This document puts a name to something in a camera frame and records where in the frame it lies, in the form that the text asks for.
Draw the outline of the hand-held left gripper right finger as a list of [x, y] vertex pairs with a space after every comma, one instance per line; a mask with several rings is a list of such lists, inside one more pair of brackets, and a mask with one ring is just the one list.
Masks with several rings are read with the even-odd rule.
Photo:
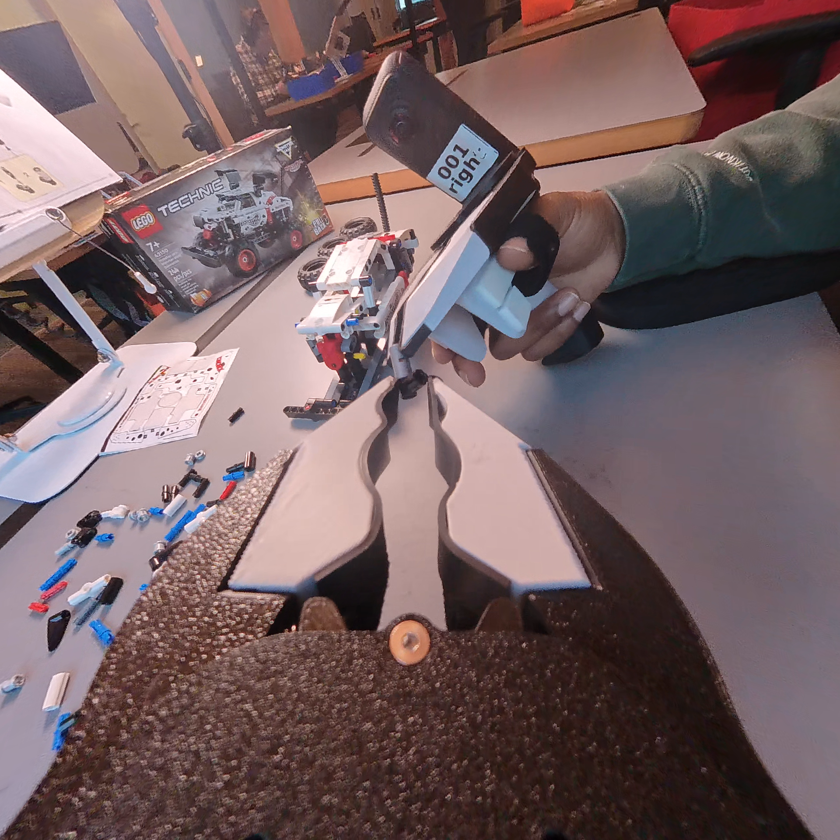
[[515, 596], [590, 587], [530, 447], [442, 381], [427, 395], [445, 544]]

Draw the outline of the red chair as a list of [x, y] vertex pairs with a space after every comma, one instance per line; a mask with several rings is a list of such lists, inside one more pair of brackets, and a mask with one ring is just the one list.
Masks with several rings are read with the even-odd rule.
[[[668, 12], [667, 27], [683, 56], [744, 29], [837, 12], [838, 1], [687, 1]], [[764, 50], [690, 70], [707, 105], [696, 141], [709, 141], [774, 110], [791, 60], [789, 49]]]

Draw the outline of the person's right hand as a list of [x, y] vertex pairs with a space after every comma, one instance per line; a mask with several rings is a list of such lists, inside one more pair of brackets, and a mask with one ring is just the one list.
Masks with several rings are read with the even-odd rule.
[[489, 328], [489, 353], [500, 361], [516, 355], [540, 361], [566, 343], [593, 301], [613, 283], [625, 255], [623, 218], [604, 191], [542, 194], [528, 209], [560, 237], [550, 272], [557, 291], [532, 310], [521, 337], [512, 339]]

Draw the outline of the person's right forearm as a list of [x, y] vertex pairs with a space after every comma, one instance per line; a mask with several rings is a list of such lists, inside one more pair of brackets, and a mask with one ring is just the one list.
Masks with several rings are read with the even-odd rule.
[[839, 78], [605, 187], [625, 228], [609, 291], [724, 265], [839, 247]]

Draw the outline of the white book stand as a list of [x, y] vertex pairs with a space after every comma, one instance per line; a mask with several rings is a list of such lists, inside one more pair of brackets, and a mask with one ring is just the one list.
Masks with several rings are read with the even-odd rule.
[[1, 496], [22, 502], [46, 501], [66, 489], [96, 460], [111, 431], [164, 364], [191, 358], [193, 342], [130, 345], [116, 351], [56, 273], [47, 267], [46, 247], [56, 245], [58, 225], [69, 226], [56, 207], [27, 211], [23, 221], [2, 232], [2, 268], [12, 256], [31, 265], [67, 307], [98, 352], [99, 363], [48, 404], [16, 435], [2, 436]]

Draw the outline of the white sticker sheet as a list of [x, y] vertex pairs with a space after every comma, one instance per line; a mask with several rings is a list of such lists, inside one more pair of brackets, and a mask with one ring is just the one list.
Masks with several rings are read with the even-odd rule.
[[161, 365], [112, 430], [102, 454], [197, 436], [237, 353], [232, 349]]

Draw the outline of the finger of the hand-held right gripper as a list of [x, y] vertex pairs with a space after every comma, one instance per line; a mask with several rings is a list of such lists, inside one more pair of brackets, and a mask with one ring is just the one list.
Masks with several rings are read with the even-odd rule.
[[392, 356], [414, 356], [489, 257], [489, 247], [470, 228], [461, 228], [433, 254], [400, 300], [392, 322]]

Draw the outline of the white toy brick truck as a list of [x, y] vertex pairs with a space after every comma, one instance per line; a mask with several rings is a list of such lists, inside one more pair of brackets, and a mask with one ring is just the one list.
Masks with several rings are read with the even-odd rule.
[[380, 176], [371, 179], [383, 230], [332, 252], [309, 315], [295, 325], [315, 359], [337, 377], [324, 397], [286, 406], [289, 419], [334, 416], [366, 392], [386, 364], [392, 319], [408, 289], [418, 239], [411, 228], [391, 230]]

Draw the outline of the white table with wood edge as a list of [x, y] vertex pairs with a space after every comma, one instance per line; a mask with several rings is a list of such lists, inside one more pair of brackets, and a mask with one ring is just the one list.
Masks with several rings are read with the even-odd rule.
[[437, 78], [540, 169], [689, 141], [706, 107], [654, 8]]

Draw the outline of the toy truck cardboard box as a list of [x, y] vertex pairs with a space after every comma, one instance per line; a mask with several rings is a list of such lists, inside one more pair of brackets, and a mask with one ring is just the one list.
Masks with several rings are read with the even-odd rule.
[[165, 309], [180, 312], [203, 310], [333, 231], [290, 127], [108, 200], [103, 227]]

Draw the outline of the instruction booklet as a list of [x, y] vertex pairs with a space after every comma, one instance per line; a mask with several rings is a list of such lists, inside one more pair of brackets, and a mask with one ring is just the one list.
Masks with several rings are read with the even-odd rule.
[[47, 215], [121, 177], [6, 73], [1, 73], [1, 267], [67, 230]]

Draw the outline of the orange plastic bin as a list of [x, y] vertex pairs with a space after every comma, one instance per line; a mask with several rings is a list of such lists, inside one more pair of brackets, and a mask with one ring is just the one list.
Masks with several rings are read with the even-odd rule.
[[524, 27], [530, 27], [546, 20], [567, 14], [588, 1], [527, 1], [521, 0], [521, 22]]

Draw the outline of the scattered loose brick pieces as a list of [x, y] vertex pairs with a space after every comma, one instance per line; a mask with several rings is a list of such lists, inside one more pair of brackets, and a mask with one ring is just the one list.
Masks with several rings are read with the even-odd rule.
[[75, 592], [67, 595], [66, 609], [50, 611], [57, 603], [57, 598], [63, 595], [68, 587], [67, 576], [77, 567], [78, 552], [91, 543], [104, 545], [114, 540], [114, 532], [103, 532], [102, 528], [106, 528], [110, 522], [121, 522], [125, 519], [137, 526], [144, 525], [151, 519], [174, 520], [163, 538], [154, 543], [149, 565], [152, 575], [156, 575], [180, 545], [182, 538], [193, 534], [210, 519], [216, 513], [217, 507], [230, 498], [237, 485], [256, 470], [256, 454], [248, 450], [239, 462], [227, 467], [222, 477], [224, 488], [217, 498], [202, 501], [207, 488], [212, 484], [209, 478], [201, 476], [195, 469], [195, 464], [204, 457], [205, 453], [202, 450], [187, 456], [185, 463], [189, 466], [188, 472], [179, 482], [163, 485], [160, 507], [130, 507], [120, 504], [108, 510], [95, 509], [67, 531], [64, 543], [56, 552], [56, 557], [64, 559], [64, 562], [38, 588], [38, 599], [28, 604], [28, 610], [32, 614], [47, 615], [46, 642], [50, 654], [57, 650], [70, 627], [90, 627], [99, 646], [104, 649], [108, 648], [115, 638], [115, 631], [97, 617], [97, 614], [105, 613], [120, 594], [124, 579], [118, 574], [106, 573], [84, 583]]

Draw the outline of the grey desk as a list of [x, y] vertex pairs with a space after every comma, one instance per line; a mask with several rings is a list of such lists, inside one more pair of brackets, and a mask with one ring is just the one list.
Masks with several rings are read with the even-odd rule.
[[[70, 672], [73, 710], [102, 661], [87, 627], [49, 654], [46, 617], [28, 610], [68, 528], [92, 509], [159, 503], [196, 448], [214, 498], [245, 451], [262, 466], [318, 429], [282, 412], [321, 396], [331, 377], [294, 329], [312, 304], [297, 279], [308, 257], [255, 297], [167, 314], [132, 340], [238, 349], [194, 440], [102, 458], [28, 521], [7, 520], [2, 679], [26, 683], [2, 696], [2, 828], [55, 757], [42, 710], [51, 677]], [[544, 449], [634, 535], [695, 617], [789, 802], [815, 836], [838, 838], [838, 336], [821, 299], [660, 331], [605, 329], [568, 366], [488, 357], [477, 389], [426, 345], [416, 365]]]

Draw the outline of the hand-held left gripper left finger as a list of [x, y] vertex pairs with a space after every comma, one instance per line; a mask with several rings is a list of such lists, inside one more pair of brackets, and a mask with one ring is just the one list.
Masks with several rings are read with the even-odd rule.
[[382, 380], [312, 432], [295, 450], [228, 579], [236, 592], [306, 598], [368, 549], [382, 525], [375, 480], [387, 466]]

